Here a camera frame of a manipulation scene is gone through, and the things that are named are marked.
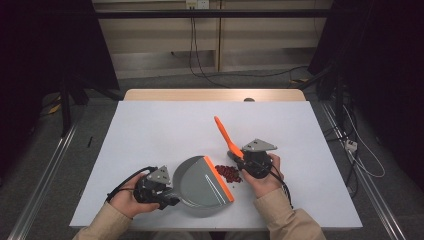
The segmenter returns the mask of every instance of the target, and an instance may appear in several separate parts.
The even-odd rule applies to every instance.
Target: hand
[[[137,176],[131,178],[121,189],[128,188],[134,189],[137,181],[144,176],[144,173],[140,173]],[[135,200],[132,191],[122,190],[119,191],[113,198],[110,200],[110,205],[116,208],[119,212],[124,214],[129,218],[135,217],[139,213],[152,212],[159,208],[159,203],[139,203]]]
[[[279,170],[280,157],[272,153],[269,153],[268,156],[272,159],[272,165],[275,167],[273,167],[271,171],[274,172],[276,175],[280,175],[281,179],[284,179],[284,175]],[[271,176],[271,174],[268,174],[268,176],[266,176],[265,178],[256,179],[244,169],[241,172],[246,182],[250,183],[250,185],[252,186],[257,198],[265,196],[267,193],[270,193],[282,187],[281,182],[278,181],[275,177]]]

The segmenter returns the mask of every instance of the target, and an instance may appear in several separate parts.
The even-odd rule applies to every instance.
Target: cable
[[[373,177],[376,177],[376,178],[381,178],[381,177],[384,177],[384,175],[386,174],[386,170],[384,169],[384,166],[383,166],[383,164],[381,164],[381,162],[380,162],[380,160],[377,158],[377,156],[371,151],[371,149],[365,144],[365,142],[362,140],[362,138],[361,138],[361,136],[359,136],[359,133],[358,133],[358,131],[356,130],[356,127],[354,126],[354,123],[353,123],[353,120],[352,120],[352,118],[351,118],[351,116],[350,116],[350,114],[349,114],[349,111],[346,109],[346,107],[343,105],[343,108],[344,108],[344,110],[346,111],[346,113],[347,113],[347,116],[349,117],[349,120],[350,120],[350,122],[352,123],[352,127],[353,127],[353,129],[355,130],[355,133],[356,133],[356,135],[357,135],[357,137],[358,137],[358,139],[361,141],[361,143],[365,146],[365,148],[373,155],[373,157],[377,160],[377,162],[378,162],[378,164],[380,165],[380,167],[381,167],[381,169],[383,170],[383,173],[381,174],[381,175],[376,175],[376,174],[373,174],[373,173],[371,173],[371,172],[369,172],[366,168],[365,168],[365,166],[364,165],[362,165],[361,163],[359,163],[358,162],[358,160],[356,160],[357,159],[357,157],[354,157],[353,156],[353,154],[352,154],[352,152],[350,151],[350,150],[347,150],[350,154],[352,154],[352,157],[353,157],[353,160],[358,164],[358,166],[360,167],[360,168],[362,168],[362,170],[364,170],[368,175],[370,175],[370,176],[373,176]]]
[[[291,203],[291,195],[290,195],[289,187],[287,187],[287,184],[284,182],[283,178],[281,177],[280,171],[274,165],[271,165],[275,169],[275,171],[278,173],[278,175],[277,175],[274,172],[272,172],[271,170],[268,170],[267,168],[265,168],[264,166],[262,166],[262,164],[260,164],[260,163],[258,163],[256,161],[253,161],[253,160],[252,160],[252,162],[255,163],[262,170],[267,171],[269,174],[271,174],[275,179],[277,179],[281,183],[281,185],[283,186],[283,190],[284,190],[284,192],[285,192],[285,194],[286,194],[286,196],[287,196],[287,198],[289,200],[290,206],[291,206],[291,208],[293,208],[293,205]]]
[[[121,191],[121,187],[124,186],[129,180],[131,180],[133,177],[137,176],[138,174],[140,174],[141,172],[144,172],[146,170],[149,170],[149,172],[153,172],[156,170],[156,168],[154,167],[145,167],[141,170],[138,170],[137,172],[133,173],[131,176],[129,176],[127,179],[125,179],[121,184],[119,184],[115,189],[113,189],[113,191],[111,193],[107,194],[107,198],[106,201],[110,202],[110,200],[112,200],[112,198],[119,192]]]
[[[195,50],[196,50],[196,57],[197,57],[197,63],[199,65],[200,71],[202,73],[202,75],[198,75],[193,71],[192,65],[191,65],[191,55],[193,52],[193,42],[195,45]],[[300,69],[300,68],[308,68],[309,66],[298,66],[298,67],[294,67],[292,69],[289,70],[285,70],[282,72],[278,72],[278,73],[271,73],[271,74],[261,74],[261,75],[255,75],[255,74],[239,74],[239,73],[220,73],[220,74],[211,74],[211,75],[206,75],[202,69],[202,66],[200,64],[200,60],[199,60],[199,52],[198,52],[198,47],[197,47],[197,32],[196,32],[196,22],[194,18],[191,18],[191,44],[190,44],[190,59],[189,59],[189,66],[190,66],[190,71],[191,73],[196,76],[196,77],[201,77],[201,78],[206,78],[206,80],[214,85],[218,85],[220,87],[225,87],[225,88],[229,88],[228,86],[219,84],[219,83],[215,83],[213,81],[211,81],[209,78],[211,77],[222,77],[222,76],[238,76],[238,77],[273,77],[273,76],[278,76],[278,75],[282,75],[285,73],[289,73],[291,75],[291,72],[296,70],[296,69]]]
[[[199,64],[200,72],[202,73],[202,76],[200,76],[200,77],[204,77],[208,82],[212,83],[213,85],[216,85],[216,86],[219,86],[219,87],[223,87],[223,88],[230,88],[230,87],[225,86],[223,84],[219,84],[219,83],[213,82],[203,72],[202,65],[200,64],[199,52],[197,50],[197,37],[196,37],[196,35],[197,35],[196,34],[196,21],[194,20],[194,18],[191,18],[191,44],[190,44],[190,58],[189,58],[189,64],[190,64],[190,71],[191,71],[191,73],[193,73],[194,76],[199,77],[197,74],[194,73],[193,68],[191,66],[191,53],[193,51],[193,39],[194,39],[194,44],[195,44],[195,47],[196,47],[197,63]]]

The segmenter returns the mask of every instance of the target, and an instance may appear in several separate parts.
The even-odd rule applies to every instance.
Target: orange handle
[[[230,136],[228,135],[224,125],[221,123],[219,118],[215,116],[214,119],[215,119],[216,125],[218,126],[219,131],[221,132],[222,136],[225,139],[225,142],[227,142],[227,145],[230,151],[234,153],[234,155],[236,155],[237,157],[243,159],[243,152],[231,141]]]

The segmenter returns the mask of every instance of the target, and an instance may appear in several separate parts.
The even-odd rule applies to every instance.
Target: sleeve
[[[270,231],[271,240],[324,240],[321,227],[303,209],[293,210],[283,189],[274,190],[254,202]]]
[[[90,226],[82,228],[73,240],[115,240],[123,234],[132,219],[105,203]]]

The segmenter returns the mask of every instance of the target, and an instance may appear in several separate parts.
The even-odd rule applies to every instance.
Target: white table
[[[167,165],[172,175],[181,162],[196,155],[208,155],[215,165],[235,166],[226,156],[227,146],[215,125],[215,115],[239,147],[254,138],[278,146],[273,153],[282,158],[281,170],[295,208],[305,209],[325,229],[362,227],[312,108],[304,100],[120,102],[70,225],[89,225],[106,194],[143,167]],[[198,210],[180,203],[163,211],[141,214],[130,228],[265,229],[253,207],[250,186],[246,182],[228,186],[235,198],[231,204]]]

